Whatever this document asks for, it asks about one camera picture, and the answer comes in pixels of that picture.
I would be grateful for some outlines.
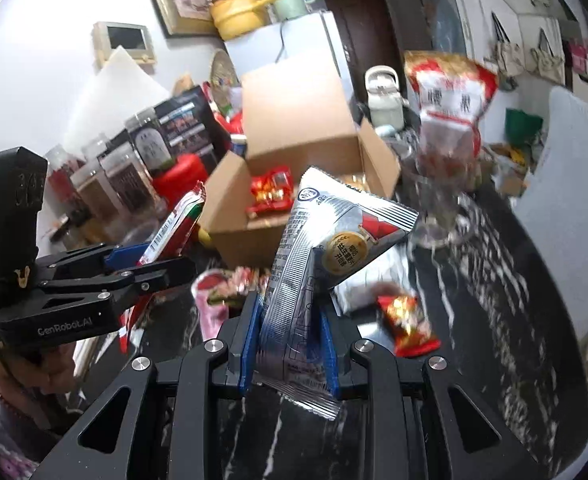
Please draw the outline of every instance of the red snack packet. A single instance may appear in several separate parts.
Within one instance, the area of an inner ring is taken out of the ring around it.
[[[440,348],[418,298],[411,294],[379,296],[378,304],[394,332],[396,357],[417,357]]]
[[[444,52],[405,52],[405,73],[421,107],[422,162],[428,173],[437,173],[428,176],[451,176],[479,153],[478,121],[496,93],[498,76]]]
[[[279,166],[269,173],[251,177],[251,193],[255,204],[247,208],[247,216],[266,212],[286,212],[292,209],[294,182],[287,166]]]
[[[203,211],[206,197],[205,186],[202,182],[197,183],[196,187],[176,204],[149,247],[138,260],[137,265],[141,266],[181,256],[189,235]],[[120,316],[122,327],[118,335],[120,336],[120,349],[123,353],[126,353],[132,327],[144,312],[151,298],[152,294],[141,296],[135,306]]]

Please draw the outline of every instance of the metal bolt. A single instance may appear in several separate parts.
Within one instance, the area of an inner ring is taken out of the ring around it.
[[[142,372],[143,370],[147,370],[150,364],[152,364],[152,362],[149,361],[147,357],[137,357],[132,361],[132,368],[137,372]]]
[[[354,343],[354,348],[359,352],[371,352],[374,349],[374,344],[369,339],[359,339]]]
[[[219,350],[222,350],[224,346],[225,343],[223,343],[220,339],[210,339],[209,341],[205,342],[205,350],[208,352],[218,352]]]
[[[448,366],[448,362],[445,361],[445,357],[441,357],[440,355],[434,355],[429,358],[427,361],[430,368],[434,370],[444,370]]]

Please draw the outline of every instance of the white refrigerator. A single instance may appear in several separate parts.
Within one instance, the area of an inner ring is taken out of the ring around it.
[[[313,12],[295,20],[258,28],[240,38],[225,41],[238,77],[261,66],[282,61],[310,50],[331,54],[341,76],[347,102],[354,97],[343,43],[333,13]]]

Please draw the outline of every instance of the brown door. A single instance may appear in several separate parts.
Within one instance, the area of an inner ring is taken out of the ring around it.
[[[403,90],[403,65],[385,0],[325,0],[325,3],[336,18],[359,101],[367,103],[365,72],[374,65],[387,65],[396,70]]]

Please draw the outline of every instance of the yellow pot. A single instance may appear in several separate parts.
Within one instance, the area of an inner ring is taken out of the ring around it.
[[[231,40],[267,25],[267,18],[262,8],[275,1],[218,0],[211,5],[210,11],[220,37]]]

